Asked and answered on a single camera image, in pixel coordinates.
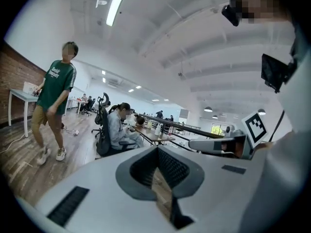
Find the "khaki shorts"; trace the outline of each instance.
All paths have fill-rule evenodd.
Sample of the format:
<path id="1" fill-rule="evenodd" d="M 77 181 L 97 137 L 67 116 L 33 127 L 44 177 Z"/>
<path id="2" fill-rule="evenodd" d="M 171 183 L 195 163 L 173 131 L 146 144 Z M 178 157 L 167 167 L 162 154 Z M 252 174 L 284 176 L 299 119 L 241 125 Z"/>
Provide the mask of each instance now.
<path id="1" fill-rule="evenodd" d="M 35 107 L 32 124 L 36 124 L 40 127 L 41 124 L 46 125 L 49 122 L 49 126 L 53 132 L 60 132 L 62 127 L 62 115 L 47 116 L 47 113 L 43 111 L 40 105 Z"/>

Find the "wooden floor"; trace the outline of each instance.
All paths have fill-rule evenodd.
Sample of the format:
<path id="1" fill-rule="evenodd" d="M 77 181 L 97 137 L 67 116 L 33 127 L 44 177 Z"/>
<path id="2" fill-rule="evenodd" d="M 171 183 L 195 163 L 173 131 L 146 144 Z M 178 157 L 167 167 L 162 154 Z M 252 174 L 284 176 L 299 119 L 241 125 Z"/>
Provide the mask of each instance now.
<path id="1" fill-rule="evenodd" d="M 52 150 L 43 166 L 36 164 L 40 148 L 32 133 L 29 133 L 28 138 L 23 137 L 14 142 L 9 150 L 5 151 L 12 141 L 19 139 L 24 134 L 23 122 L 0 129 L 0 152 L 5 151 L 0 153 L 1 170 L 14 194 L 22 197 L 32 206 L 51 187 L 84 164 L 95 160 L 96 139 L 95 132 L 91 133 L 91 130 L 99 128 L 94 122 L 96 115 L 77 115 L 75 111 L 74 108 L 71 111 L 68 110 L 66 116 L 63 117 L 63 123 L 67 126 L 68 131 L 63 131 L 67 155 L 62 162 L 55 159 L 58 145 L 48 124 L 40 127 L 45 144 L 48 144 Z M 72 134 L 74 130 L 79 131 L 78 136 Z M 169 219 L 171 191 L 158 170 L 154 175 L 152 189 L 157 193 L 158 208 Z"/>

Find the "table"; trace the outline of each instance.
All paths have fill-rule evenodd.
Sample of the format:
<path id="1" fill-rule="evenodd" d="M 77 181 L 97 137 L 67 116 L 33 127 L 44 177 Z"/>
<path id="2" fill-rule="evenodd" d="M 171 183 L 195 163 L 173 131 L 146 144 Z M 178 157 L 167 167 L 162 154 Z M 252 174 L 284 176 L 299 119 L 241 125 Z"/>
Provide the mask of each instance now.
<path id="1" fill-rule="evenodd" d="M 160 135 L 155 135 L 155 129 L 146 129 L 142 126 L 135 126 L 133 127 L 138 133 L 140 133 L 143 138 L 150 141 L 152 144 L 153 142 L 165 142 L 165 141 L 174 141 L 175 138 L 168 136 L 167 134 L 160 133 Z"/>
<path id="2" fill-rule="evenodd" d="M 81 108 L 81 104 L 82 103 L 86 103 L 85 101 L 81 101 L 81 100 L 77 100 L 77 99 L 73 99 L 73 98 L 68 98 L 67 99 L 67 103 L 66 103 L 66 108 L 65 108 L 65 114 L 66 115 L 66 111 L 67 111 L 67 107 L 68 107 L 68 102 L 69 100 L 71 101 L 75 101 L 75 102 L 78 102 L 79 103 L 79 108 L 78 108 L 78 114 L 80 113 L 80 108 Z"/>
<path id="3" fill-rule="evenodd" d="M 10 89 L 9 108 L 8 108 L 9 126 L 11 126 L 12 95 L 14 95 L 14 96 L 18 97 L 19 99 L 25 101 L 25 104 L 24 104 L 24 132 L 25 132 L 25 137 L 28 137 L 28 128 L 27 128 L 28 103 L 29 102 L 37 102 L 38 97 L 32 96 L 26 92 L 23 92 L 22 90 Z"/>

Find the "ceiling light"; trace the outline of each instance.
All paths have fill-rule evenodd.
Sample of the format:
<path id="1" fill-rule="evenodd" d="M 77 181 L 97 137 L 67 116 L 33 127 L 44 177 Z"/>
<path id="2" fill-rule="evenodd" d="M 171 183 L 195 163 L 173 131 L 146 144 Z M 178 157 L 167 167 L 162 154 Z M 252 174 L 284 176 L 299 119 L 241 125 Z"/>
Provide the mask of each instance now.
<path id="1" fill-rule="evenodd" d="M 263 115 L 266 114 L 266 112 L 265 112 L 264 109 L 259 109 L 259 110 L 258 110 L 258 114 L 261 115 L 261 116 L 263 116 Z"/>
<path id="2" fill-rule="evenodd" d="M 213 110 L 212 110 L 212 108 L 210 108 L 210 107 L 208 106 L 208 107 L 205 107 L 204 111 L 206 111 L 206 112 L 212 112 Z"/>
<path id="3" fill-rule="evenodd" d="M 122 0 L 112 0 L 106 21 L 108 26 L 112 26 L 121 2 Z"/>

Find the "sneaker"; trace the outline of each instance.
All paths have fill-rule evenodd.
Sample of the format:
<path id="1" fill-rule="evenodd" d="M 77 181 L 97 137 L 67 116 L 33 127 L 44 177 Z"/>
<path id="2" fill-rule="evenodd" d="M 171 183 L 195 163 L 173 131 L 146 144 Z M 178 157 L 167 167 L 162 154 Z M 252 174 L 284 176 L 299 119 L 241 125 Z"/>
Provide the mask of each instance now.
<path id="1" fill-rule="evenodd" d="M 57 161 L 62 161 L 64 160 L 65 156 L 66 156 L 66 149 L 63 147 L 62 149 L 59 149 L 57 152 L 57 156 L 56 156 L 56 160 Z"/>
<path id="2" fill-rule="evenodd" d="M 37 159 L 37 164 L 40 165 L 40 166 L 43 165 L 46 162 L 46 160 L 47 160 L 48 156 L 50 155 L 50 153 L 51 153 L 51 150 L 48 149 L 47 147 L 44 147 L 43 150 L 40 153 L 39 158 Z"/>

